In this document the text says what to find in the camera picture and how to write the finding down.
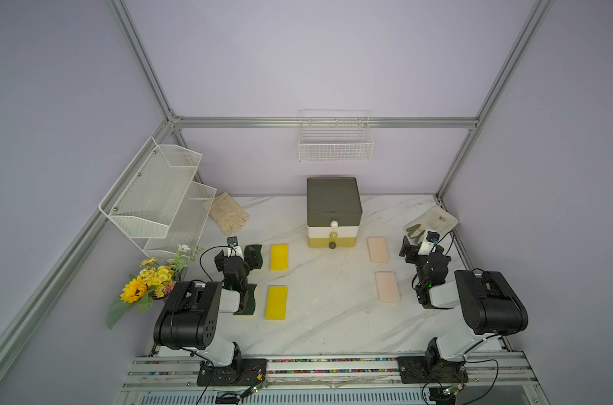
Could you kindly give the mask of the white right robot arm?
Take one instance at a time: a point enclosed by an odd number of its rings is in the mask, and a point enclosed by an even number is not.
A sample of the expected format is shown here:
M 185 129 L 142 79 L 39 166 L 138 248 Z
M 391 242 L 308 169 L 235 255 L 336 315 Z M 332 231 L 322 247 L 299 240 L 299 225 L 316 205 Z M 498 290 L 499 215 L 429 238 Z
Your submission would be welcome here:
M 416 298 L 428 310 L 459 307 L 462 319 L 453 328 L 429 342 L 421 371 L 459 371 L 469 353 L 489 339 L 516 334 L 529 324 L 526 308 L 500 272 L 456 270 L 448 281 L 451 257 L 439 245 L 440 236 L 429 231 L 418 245 L 403 238 L 399 256 L 413 264 L 412 287 Z

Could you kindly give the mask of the olive white yellow drawer cabinet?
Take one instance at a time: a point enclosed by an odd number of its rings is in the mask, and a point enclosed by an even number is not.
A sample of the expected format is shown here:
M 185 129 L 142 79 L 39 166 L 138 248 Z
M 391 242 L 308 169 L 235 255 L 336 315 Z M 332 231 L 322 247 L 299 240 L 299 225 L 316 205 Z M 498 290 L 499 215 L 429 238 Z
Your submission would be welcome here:
M 361 222 L 363 209 L 355 177 L 309 177 L 306 186 L 307 223 L 331 219 Z

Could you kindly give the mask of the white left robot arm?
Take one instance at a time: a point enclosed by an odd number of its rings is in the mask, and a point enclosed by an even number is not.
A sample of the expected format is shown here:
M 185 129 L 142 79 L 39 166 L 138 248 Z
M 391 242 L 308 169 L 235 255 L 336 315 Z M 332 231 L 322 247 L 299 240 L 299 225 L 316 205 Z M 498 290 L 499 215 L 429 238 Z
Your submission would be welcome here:
M 154 343 L 202 358 L 207 366 L 241 370 L 238 344 L 217 331 L 220 313 L 241 315 L 251 303 L 251 271 L 239 248 L 228 247 L 215 257 L 221 282 L 181 281 L 171 292 L 154 326 Z

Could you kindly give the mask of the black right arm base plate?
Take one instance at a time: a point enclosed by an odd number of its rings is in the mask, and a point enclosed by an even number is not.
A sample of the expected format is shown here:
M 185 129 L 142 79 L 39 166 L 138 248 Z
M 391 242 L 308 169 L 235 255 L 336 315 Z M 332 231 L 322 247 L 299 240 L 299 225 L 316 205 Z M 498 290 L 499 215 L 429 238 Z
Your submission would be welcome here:
M 425 356 L 397 357 L 398 372 L 404 384 L 467 383 L 468 374 L 463 362 L 449 362 L 444 359 L 428 361 Z

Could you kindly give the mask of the yellow bottom drawer grey knob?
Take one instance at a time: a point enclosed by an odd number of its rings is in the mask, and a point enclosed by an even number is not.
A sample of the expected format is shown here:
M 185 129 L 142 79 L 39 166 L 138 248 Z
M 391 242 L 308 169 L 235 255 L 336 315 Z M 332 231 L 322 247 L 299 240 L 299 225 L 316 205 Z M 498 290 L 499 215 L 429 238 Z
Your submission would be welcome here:
M 356 237 L 350 238 L 309 238 L 308 246 L 309 248 L 329 248 L 329 249 L 337 249 L 337 248 L 352 248 L 355 247 L 357 242 Z

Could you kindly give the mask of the pink sponge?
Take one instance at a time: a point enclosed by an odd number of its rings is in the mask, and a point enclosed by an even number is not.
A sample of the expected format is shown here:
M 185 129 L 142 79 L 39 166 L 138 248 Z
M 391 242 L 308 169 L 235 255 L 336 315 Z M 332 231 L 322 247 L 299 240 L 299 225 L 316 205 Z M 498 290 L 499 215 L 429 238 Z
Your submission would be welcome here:
M 367 238 L 367 246 L 371 263 L 388 263 L 390 256 L 387 242 L 384 237 L 372 236 Z
M 400 302 L 399 284 L 393 272 L 379 272 L 375 275 L 378 301 L 383 304 Z

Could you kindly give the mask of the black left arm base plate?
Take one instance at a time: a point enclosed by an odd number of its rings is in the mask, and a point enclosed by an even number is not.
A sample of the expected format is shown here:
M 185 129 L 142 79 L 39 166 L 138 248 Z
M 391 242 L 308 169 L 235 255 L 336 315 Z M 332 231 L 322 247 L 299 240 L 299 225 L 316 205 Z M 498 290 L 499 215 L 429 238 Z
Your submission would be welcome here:
M 197 386 L 252 386 L 267 375 L 266 359 L 235 359 L 230 366 L 213 366 L 203 361 Z

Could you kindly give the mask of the green yellow sponge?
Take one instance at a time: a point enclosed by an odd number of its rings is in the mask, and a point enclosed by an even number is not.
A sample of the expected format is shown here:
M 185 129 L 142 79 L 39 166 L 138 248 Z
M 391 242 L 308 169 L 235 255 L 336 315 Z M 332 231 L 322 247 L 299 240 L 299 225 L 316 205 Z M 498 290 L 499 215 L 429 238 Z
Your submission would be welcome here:
M 261 269 L 263 265 L 262 245 L 247 245 L 244 249 L 244 261 L 250 270 Z
M 249 283 L 245 293 L 240 294 L 239 310 L 235 312 L 236 316 L 253 316 L 257 308 L 255 299 L 255 290 L 257 285 Z

